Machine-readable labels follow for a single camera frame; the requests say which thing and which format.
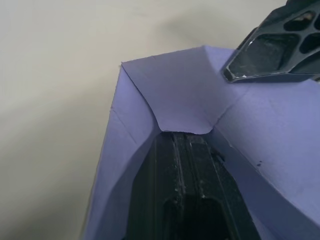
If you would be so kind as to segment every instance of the beige surface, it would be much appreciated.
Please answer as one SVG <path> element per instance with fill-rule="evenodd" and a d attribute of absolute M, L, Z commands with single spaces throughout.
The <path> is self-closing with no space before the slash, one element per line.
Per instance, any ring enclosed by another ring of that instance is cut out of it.
<path fill-rule="evenodd" d="M 75 240 L 121 61 L 235 48 L 285 0 L 0 0 L 0 240 Z"/>

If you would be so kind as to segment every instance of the white wall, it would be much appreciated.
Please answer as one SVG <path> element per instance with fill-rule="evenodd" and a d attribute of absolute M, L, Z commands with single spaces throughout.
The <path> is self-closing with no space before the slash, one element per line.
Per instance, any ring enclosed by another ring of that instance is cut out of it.
<path fill-rule="evenodd" d="M 75 240 L 121 61 L 235 48 L 285 0 L 0 0 L 0 240 Z"/>

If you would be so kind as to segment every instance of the purple paper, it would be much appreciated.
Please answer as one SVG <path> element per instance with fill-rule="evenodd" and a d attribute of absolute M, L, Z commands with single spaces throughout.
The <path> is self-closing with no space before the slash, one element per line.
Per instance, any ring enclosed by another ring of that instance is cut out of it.
<path fill-rule="evenodd" d="M 133 179 L 161 131 L 210 132 L 263 240 L 320 239 L 320 85 L 229 84 L 220 70 L 232 53 L 204 46 L 122 64 L 85 240 L 124 237 Z"/>

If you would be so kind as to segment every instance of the black plastic part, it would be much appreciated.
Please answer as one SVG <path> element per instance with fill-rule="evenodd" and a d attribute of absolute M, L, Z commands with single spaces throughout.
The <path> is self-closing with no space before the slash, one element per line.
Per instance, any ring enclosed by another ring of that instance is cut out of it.
<path fill-rule="evenodd" d="M 290 0 L 272 11 L 222 74 L 230 83 L 299 82 L 320 74 L 320 0 Z"/>
<path fill-rule="evenodd" d="M 238 187 L 199 135 L 163 132 L 132 186 L 126 240 L 260 240 Z"/>

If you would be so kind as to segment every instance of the lavender paper sheet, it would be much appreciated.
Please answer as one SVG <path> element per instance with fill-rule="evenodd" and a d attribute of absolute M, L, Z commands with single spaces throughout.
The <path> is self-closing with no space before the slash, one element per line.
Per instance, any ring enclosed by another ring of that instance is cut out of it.
<path fill-rule="evenodd" d="M 131 186 L 161 131 L 208 134 L 263 240 L 320 239 L 320 86 L 228 84 L 231 49 L 203 46 L 124 62 L 83 234 L 125 235 Z"/>

